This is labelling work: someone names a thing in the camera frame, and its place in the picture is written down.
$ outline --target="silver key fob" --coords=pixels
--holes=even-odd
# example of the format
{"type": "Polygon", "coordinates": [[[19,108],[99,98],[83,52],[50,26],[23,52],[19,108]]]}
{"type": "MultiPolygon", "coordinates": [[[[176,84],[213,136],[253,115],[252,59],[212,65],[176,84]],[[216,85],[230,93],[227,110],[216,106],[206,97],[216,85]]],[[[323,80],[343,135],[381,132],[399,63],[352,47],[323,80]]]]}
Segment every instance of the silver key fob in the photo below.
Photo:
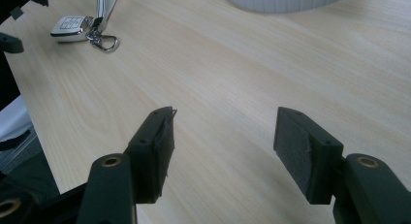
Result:
{"type": "Polygon", "coordinates": [[[86,41],[86,34],[93,24],[91,16],[64,16],[58,20],[50,35],[57,42],[86,41]]]}

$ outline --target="light wood tabletop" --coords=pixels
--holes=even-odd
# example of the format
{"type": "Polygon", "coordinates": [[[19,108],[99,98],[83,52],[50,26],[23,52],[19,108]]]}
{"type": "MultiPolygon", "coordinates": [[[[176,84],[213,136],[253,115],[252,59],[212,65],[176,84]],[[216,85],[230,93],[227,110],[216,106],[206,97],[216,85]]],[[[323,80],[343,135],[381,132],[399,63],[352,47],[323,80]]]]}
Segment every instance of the light wood tabletop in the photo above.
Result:
{"type": "Polygon", "coordinates": [[[63,16],[96,0],[28,3],[0,31],[60,192],[86,182],[97,158],[123,152],[150,112],[174,119],[175,151],[140,223],[333,223],[273,151],[278,107],[310,116],[343,156],[385,161],[411,188],[411,0],[342,0],[263,15],[228,0],[117,0],[105,34],[121,45],[57,44],[63,16]]]}

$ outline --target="wood grain surface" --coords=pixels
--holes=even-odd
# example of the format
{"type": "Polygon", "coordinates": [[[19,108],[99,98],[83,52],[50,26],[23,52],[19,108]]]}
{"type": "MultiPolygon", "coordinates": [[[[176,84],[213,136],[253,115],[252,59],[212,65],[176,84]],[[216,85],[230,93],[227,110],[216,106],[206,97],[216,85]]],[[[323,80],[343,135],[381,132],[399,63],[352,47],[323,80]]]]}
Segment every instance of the wood grain surface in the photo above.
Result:
{"type": "Polygon", "coordinates": [[[385,161],[411,188],[411,0],[287,15],[227,0],[118,0],[111,54],[49,35],[63,16],[94,16],[96,0],[23,11],[0,31],[23,41],[7,58],[61,192],[165,106],[178,110],[175,151],[140,223],[333,223],[332,205],[309,205],[272,149],[278,107],[306,113],[344,156],[385,161]]]}

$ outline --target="wooden table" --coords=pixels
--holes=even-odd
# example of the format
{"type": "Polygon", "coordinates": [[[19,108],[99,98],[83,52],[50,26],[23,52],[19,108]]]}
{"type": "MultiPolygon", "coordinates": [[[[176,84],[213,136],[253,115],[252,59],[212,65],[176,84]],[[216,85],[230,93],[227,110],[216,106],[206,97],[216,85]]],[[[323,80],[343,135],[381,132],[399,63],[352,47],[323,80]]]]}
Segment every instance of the wooden table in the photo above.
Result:
{"type": "Polygon", "coordinates": [[[311,206],[272,149],[277,108],[306,113],[345,144],[385,161],[411,188],[411,0],[342,0],[261,15],[227,0],[118,0],[105,54],[57,44],[63,16],[95,0],[29,3],[0,31],[61,192],[122,152],[148,114],[178,109],[163,197],[141,223],[333,223],[311,206]]]}

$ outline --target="keychain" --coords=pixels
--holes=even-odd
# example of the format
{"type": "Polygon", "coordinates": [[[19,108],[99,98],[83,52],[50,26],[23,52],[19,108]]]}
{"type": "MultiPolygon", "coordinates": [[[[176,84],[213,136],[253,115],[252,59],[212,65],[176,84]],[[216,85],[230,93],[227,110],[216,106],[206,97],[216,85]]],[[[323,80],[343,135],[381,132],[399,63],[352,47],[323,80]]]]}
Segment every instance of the keychain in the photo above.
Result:
{"type": "Polygon", "coordinates": [[[104,52],[115,51],[120,42],[114,36],[103,35],[108,19],[117,0],[97,0],[97,17],[64,16],[58,20],[51,30],[51,37],[57,42],[78,42],[89,40],[90,44],[104,52]],[[103,43],[113,41],[109,48],[103,43]]]}

